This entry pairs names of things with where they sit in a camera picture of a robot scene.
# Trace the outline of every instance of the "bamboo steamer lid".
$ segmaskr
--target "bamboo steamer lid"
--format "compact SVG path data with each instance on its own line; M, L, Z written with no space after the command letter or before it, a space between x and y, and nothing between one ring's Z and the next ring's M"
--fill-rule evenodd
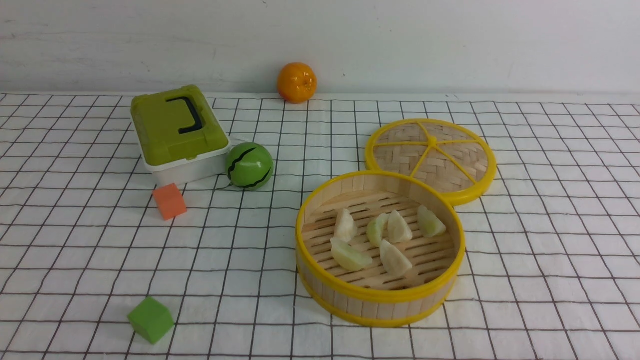
M381 127L367 142L365 161L369 170L395 172L427 184L452 206L482 196L497 171L484 140L464 127L433 119Z

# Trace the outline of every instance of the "green ball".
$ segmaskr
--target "green ball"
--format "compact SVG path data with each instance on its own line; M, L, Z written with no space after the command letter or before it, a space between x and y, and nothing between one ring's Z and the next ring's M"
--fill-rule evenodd
M273 175L273 158L267 149L253 142L234 147L227 155L227 176L233 185L256 190Z

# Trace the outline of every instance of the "green lid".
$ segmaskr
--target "green lid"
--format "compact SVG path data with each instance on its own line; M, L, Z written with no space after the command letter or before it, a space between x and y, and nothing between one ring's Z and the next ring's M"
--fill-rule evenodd
M131 117L145 160L152 166L192 160L229 144L195 85L137 96L131 101Z

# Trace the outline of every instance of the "plastic storage box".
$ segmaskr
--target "plastic storage box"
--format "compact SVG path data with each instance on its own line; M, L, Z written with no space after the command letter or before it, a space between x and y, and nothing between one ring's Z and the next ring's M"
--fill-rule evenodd
M225 173L231 145L197 86L137 96L131 118L145 166L159 186Z

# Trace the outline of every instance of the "orange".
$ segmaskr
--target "orange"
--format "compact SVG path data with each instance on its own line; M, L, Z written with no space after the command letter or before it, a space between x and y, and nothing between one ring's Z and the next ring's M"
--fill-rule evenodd
M289 63L278 76L278 92L293 104L305 102L316 93L317 79L309 65Z

